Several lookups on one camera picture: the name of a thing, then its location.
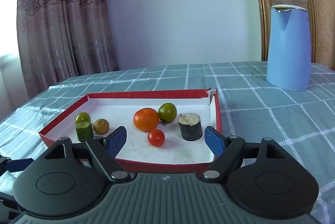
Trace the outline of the brown longan fruit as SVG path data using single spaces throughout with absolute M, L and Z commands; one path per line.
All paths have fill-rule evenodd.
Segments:
M 109 131 L 110 125 L 106 119 L 99 118 L 93 124 L 93 129 L 97 134 L 103 135 Z

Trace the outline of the green cucumber piece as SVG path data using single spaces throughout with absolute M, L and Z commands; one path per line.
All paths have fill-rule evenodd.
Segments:
M 94 136 L 91 122 L 81 121 L 75 125 L 76 135 L 80 142 L 86 142 Z

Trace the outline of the orange mandarin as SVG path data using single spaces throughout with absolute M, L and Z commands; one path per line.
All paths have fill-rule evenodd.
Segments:
M 149 132 L 159 124 L 159 116 L 153 108 L 142 108 L 133 116 L 133 124 L 142 132 Z

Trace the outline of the red cherry tomato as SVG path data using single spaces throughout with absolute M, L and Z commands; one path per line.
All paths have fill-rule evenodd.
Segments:
M 148 132 L 147 139 L 152 146 L 160 147 L 165 142 L 165 135 L 163 131 L 159 129 L 153 129 Z

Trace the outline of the large green tomato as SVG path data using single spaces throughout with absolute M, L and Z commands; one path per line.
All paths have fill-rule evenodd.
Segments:
M 75 118 L 75 123 L 78 124 L 80 122 L 91 122 L 90 115 L 86 112 L 79 113 Z

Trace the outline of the red shallow cardboard box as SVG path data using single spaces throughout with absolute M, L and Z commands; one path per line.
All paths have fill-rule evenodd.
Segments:
M 130 172 L 199 173 L 215 156 L 205 129 L 221 130 L 217 91 L 209 89 L 89 93 L 40 131 L 47 145 L 111 137 L 105 148 Z

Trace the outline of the teal checked bed sheet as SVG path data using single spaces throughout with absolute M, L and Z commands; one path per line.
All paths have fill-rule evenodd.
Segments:
M 216 89 L 223 132 L 248 142 L 273 138 L 317 180 L 312 215 L 334 223 L 334 71 L 313 64 L 305 91 L 285 91 L 266 81 L 266 63 L 166 65 L 69 78 L 17 108 L 1 122 L 1 154 L 36 158 L 39 131 L 87 93 Z

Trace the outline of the light blue electric kettle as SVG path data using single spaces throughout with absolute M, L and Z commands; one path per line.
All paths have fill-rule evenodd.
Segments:
M 290 91 L 306 90 L 312 62 L 308 11 L 295 5 L 271 7 L 266 80 Z

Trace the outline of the pink patterned curtain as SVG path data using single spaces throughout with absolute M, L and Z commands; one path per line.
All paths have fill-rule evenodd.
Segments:
M 119 69 L 107 0 L 17 0 L 18 48 L 29 97 L 70 77 Z

